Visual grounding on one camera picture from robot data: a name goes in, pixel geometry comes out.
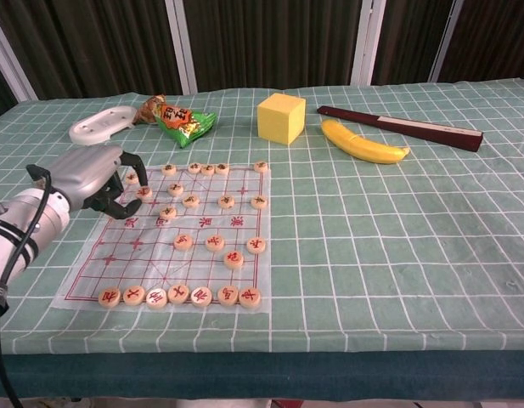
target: robotic arm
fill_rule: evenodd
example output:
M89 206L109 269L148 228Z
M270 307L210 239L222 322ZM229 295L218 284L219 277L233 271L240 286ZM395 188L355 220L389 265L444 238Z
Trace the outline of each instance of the robotic arm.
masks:
M125 207L115 201L124 191L117 169L131 166L141 185L148 185L141 158L113 145L92 145L69 150L48 170L30 165L28 173L35 187L27 189L10 201L0 203L0 306L7 309L7 284L23 271L69 223L69 214L92 208L112 218L131 217L141 206L133 200ZM50 172L52 182L46 186L42 174ZM26 231L40 207L45 188L49 188L47 203L32 234L27 237L20 256L10 271L10 257L25 239Z

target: green tablecloth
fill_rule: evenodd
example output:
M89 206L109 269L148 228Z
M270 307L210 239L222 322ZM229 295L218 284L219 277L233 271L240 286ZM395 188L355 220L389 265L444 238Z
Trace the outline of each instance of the green tablecloth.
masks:
M524 81L285 91L307 99L305 132L287 148L256 136L272 90L168 97L218 114L180 150L155 126L113 137L147 165L272 168L269 314L151 314L53 309L60 282L99 220L85 210L10 285L5 353L524 349ZM27 188L24 166L72 147L69 126L105 99L22 103L0 118L0 200ZM398 165L358 161L322 135L320 105L484 131L478 153L355 123L412 153Z

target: green snack bag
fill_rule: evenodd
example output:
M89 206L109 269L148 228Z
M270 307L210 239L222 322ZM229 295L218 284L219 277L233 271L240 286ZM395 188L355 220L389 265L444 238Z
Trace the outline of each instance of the green snack bag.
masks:
M207 133L217 119L214 113L193 112L174 105L158 104L153 109L160 128L183 148Z

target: yellow cube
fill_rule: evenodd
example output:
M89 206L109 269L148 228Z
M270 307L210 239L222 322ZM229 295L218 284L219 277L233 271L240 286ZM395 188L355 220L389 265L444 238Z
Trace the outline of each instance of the yellow cube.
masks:
M258 105L258 136L289 145L305 127L304 98L274 93Z

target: yellow banana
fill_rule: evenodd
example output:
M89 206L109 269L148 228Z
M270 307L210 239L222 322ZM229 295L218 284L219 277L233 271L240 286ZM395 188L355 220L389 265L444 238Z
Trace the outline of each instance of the yellow banana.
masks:
M397 163L410 152L409 147L394 147L364 139L333 119L322 122L322 132L339 149L367 162Z

